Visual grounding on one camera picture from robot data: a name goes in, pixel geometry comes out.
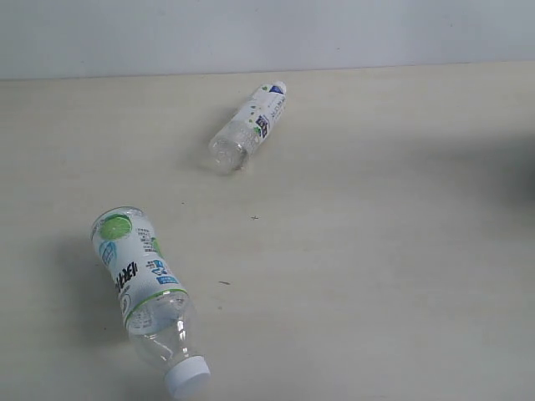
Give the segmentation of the slim clear bottle white label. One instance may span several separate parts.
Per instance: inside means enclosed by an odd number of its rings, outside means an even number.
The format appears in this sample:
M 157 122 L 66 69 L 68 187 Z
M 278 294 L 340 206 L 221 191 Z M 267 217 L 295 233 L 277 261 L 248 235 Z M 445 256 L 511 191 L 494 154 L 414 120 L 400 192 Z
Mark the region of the slim clear bottle white label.
M 271 134 L 287 104 L 282 81 L 257 88 L 209 143 L 209 151 L 223 174 L 240 170 Z

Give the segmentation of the lime label bottle white cap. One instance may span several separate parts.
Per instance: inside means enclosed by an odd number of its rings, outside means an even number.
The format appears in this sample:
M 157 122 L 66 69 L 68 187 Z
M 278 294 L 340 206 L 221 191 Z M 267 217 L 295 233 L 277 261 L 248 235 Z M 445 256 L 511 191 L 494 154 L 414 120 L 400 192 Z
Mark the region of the lime label bottle white cap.
M 196 311 L 146 213 L 132 206 L 106 211 L 92 225 L 90 239 L 115 284 L 125 330 L 140 358 L 163 373 L 173 398 L 200 393 L 211 372 L 199 345 Z

